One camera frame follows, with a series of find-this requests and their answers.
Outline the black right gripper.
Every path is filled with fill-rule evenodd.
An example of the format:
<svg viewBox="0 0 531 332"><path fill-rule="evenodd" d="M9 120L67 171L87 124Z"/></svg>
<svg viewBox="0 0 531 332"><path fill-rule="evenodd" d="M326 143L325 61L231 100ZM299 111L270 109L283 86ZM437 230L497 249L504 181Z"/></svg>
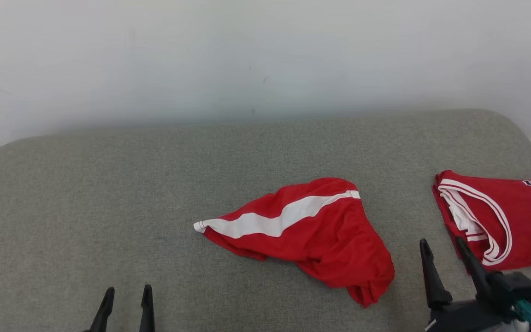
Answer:
<svg viewBox="0 0 531 332"><path fill-rule="evenodd" d="M463 237L457 236L455 245L476 288L476 299L452 301L434 264L433 252L426 239L421 239L426 304L430 309L425 332L522 332L522 323L511 309L511 298L492 296L489 274Z"/></svg>

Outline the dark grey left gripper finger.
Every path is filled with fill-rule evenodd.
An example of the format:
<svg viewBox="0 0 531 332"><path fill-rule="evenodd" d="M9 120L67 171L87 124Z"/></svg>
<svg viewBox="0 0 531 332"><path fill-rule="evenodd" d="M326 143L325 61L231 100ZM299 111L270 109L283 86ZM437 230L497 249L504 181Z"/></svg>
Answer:
<svg viewBox="0 0 531 332"><path fill-rule="evenodd" d="M139 332L156 332L153 305L153 290L151 285L149 284L146 284L143 290L141 308L142 315L139 326Z"/></svg>
<svg viewBox="0 0 531 332"><path fill-rule="evenodd" d="M106 332L107 322L112 313L114 295L115 288L109 287L105 292L105 296L101 301L97 313L95 314L95 318L91 323L89 332Z"/></svg>

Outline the red jersey with black lettering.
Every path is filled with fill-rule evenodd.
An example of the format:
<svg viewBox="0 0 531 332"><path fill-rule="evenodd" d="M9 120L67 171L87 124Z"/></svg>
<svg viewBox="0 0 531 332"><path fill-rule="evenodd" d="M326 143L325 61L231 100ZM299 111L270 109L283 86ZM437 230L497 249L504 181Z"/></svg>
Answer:
<svg viewBox="0 0 531 332"><path fill-rule="evenodd" d="M531 179L436 175L432 187L452 240L487 271L531 267Z"/></svg>

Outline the red shorts with white stripe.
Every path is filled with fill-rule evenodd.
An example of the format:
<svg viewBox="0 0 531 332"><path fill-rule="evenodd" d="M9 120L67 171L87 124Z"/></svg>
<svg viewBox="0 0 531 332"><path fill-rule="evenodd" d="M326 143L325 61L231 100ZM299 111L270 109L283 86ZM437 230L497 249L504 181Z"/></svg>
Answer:
<svg viewBox="0 0 531 332"><path fill-rule="evenodd" d="M376 304L395 278L356 185L342 178L284 186L195 222L194 230L238 256L293 262L326 286L345 288L363 307Z"/></svg>

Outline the grey fabric sofa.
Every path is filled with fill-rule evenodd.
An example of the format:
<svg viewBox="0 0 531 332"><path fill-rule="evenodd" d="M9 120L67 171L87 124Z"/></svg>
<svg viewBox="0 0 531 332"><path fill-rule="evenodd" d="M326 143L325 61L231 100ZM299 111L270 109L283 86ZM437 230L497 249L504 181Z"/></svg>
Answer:
<svg viewBox="0 0 531 332"><path fill-rule="evenodd" d="M93 131L0 147L0 332L138 332L143 287L167 332L422 332L419 240L447 290L474 296L434 176L531 178L531 143L491 111ZM241 258L196 221L321 177L356 185L396 278L368 308L297 266Z"/></svg>

